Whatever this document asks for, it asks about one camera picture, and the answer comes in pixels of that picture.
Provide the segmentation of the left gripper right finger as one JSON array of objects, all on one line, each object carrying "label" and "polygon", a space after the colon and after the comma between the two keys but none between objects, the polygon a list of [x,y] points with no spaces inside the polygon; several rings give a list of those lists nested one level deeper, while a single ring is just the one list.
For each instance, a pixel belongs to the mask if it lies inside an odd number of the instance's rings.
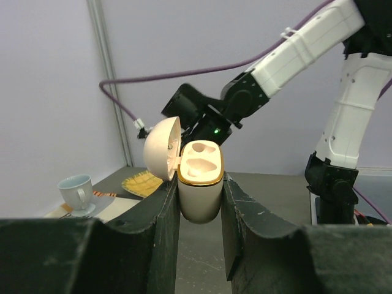
[{"label": "left gripper right finger", "polygon": [[297,226],[229,174],[221,219],[233,293],[391,292],[391,229],[385,225]]}]

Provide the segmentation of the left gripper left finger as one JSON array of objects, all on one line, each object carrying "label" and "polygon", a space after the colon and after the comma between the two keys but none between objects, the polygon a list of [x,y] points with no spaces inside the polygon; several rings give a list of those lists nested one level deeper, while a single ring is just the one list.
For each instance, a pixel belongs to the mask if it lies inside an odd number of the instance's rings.
[{"label": "left gripper left finger", "polygon": [[3,219],[2,293],[173,293],[179,239],[177,182],[122,215]]}]

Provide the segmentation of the beige earbud charging case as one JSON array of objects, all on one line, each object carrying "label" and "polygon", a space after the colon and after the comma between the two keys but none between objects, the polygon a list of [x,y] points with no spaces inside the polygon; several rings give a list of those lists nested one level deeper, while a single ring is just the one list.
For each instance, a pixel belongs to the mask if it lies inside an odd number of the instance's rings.
[{"label": "beige earbud charging case", "polygon": [[157,123],[143,148],[146,168],[154,176],[170,181],[177,176],[181,213],[194,224],[206,224],[221,207],[224,157],[219,145],[192,140],[181,146],[179,117]]}]

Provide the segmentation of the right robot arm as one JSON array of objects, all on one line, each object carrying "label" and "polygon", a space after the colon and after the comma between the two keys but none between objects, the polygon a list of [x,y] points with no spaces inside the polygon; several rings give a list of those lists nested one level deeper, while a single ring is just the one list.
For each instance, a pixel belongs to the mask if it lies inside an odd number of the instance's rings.
[{"label": "right robot arm", "polygon": [[344,63],[338,98],[305,169],[321,224],[352,224],[359,150],[379,97],[391,84],[391,2],[326,1],[225,85],[219,99],[182,84],[162,110],[177,116],[183,141],[222,144],[231,126],[255,113],[338,43]]}]

